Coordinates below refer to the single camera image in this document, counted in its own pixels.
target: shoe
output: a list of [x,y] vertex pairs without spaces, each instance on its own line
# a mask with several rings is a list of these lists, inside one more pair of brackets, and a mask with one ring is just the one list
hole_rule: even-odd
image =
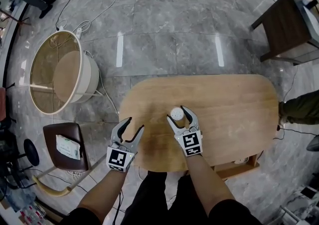
[[56,0],[50,0],[49,4],[53,4]]
[[48,7],[41,12],[39,18],[42,19],[43,17],[45,17],[46,14],[52,9],[52,7],[53,7],[53,6],[52,6],[51,4],[48,4]]

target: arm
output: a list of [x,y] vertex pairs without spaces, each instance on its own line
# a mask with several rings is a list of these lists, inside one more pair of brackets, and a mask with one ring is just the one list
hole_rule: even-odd
[[234,199],[226,184],[200,155],[186,157],[191,180],[207,216],[212,208],[226,199]]
[[84,196],[78,208],[86,208],[92,211],[102,224],[121,191],[126,174],[111,170],[101,182]]

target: wooden table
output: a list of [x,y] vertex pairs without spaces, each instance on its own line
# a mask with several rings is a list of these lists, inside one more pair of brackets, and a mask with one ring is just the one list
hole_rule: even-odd
[[319,48],[317,27],[309,18],[302,0],[277,0],[252,24],[252,28],[260,24],[265,29],[270,48],[261,56],[261,61],[276,59],[297,65],[318,58],[318,53],[283,54],[305,43]]
[[[124,98],[120,120],[133,117],[124,139],[145,125],[134,165],[156,172],[187,170],[166,114],[177,106],[193,110],[203,134],[203,157],[222,178],[258,167],[256,154],[269,148],[278,123],[273,85],[259,75],[152,78]],[[250,157],[240,166],[233,161]]]

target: chair seat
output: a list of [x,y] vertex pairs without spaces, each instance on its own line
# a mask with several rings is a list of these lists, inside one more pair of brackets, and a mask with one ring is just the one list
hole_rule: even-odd
[[[84,141],[79,124],[73,122],[51,124],[43,127],[44,138],[50,157],[55,167],[84,172],[89,169]],[[62,135],[80,144],[80,160],[69,158],[56,149],[56,135]]]

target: marble floor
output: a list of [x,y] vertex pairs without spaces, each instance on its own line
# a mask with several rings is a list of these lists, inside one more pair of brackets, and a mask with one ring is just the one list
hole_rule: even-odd
[[[45,116],[34,107],[28,89],[30,66],[35,52],[50,34],[55,22],[68,0],[58,0],[44,19],[40,11],[29,7],[26,15],[32,26],[23,26],[12,49],[7,72],[7,86],[15,82],[8,91],[12,102],[12,116],[17,124],[12,131],[17,136],[18,146],[23,152],[23,140],[30,138],[40,156],[39,170],[52,164],[43,138],[42,127],[47,124],[75,121],[85,124],[84,138],[91,162],[101,157],[107,149],[111,130],[118,116],[106,97],[92,97],[83,104],[73,104],[55,116]],[[66,19],[66,29],[73,30],[84,20],[93,19],[106,9],[113,0],[71,0],[61,15]],[[278,98],[283,99],[292,85],[286,100],[311,92],[315,87],[312,63],[293,67],[280,61],[261,63],[259,57],[269,49],[267,39],[260,26],[252,31],[252,24],[275,0],[116,0],[113,6],[92,22],[91,28],[82,37],[83,49],[91,51],[101,70],[104,85],[119,109],[126,92],[136,83],[150,77],[193,74],[260,74],[275,86]],[[116,67],[118,36],[123,35],[123,64]],[[219,66],[217,48],[221,47],[224,66]],[[298,52],[309,53],[314,49],[303,46]],[[314,126],[288,125],[306,132],[317,132]],[[311,140],[308,135],[287,131],[283,140],[278,140],[259,159],[261,168],[255,172],[227,181],[236,199],[245,204],[261,222],[265,223],[278,210],[287,196],[302,183],[306,183],[312,172],[318,169],[318,154],[306,151]],[[108,172],[105,164],[92,172],[80,185],[90,190],[95,181]],[[72,179],[64,172],[54,172],[66,181]],[[146,171],[140,170],[144,178]],[[179,173],[168,175],[166,197],[168,205],[176,193]],[[46,178],[48,185],[57,189],[67,184],[59,179]],[[137,168],[128,173],[123,192],[125,210],[141,183]],[[71,194],[52,198],[36,187],[37,196],[62,213],[74,209],[85,191],[76,188]],[[115,210],[106,218],[113,220]],[[119,213],[117,224],[123,212]]]

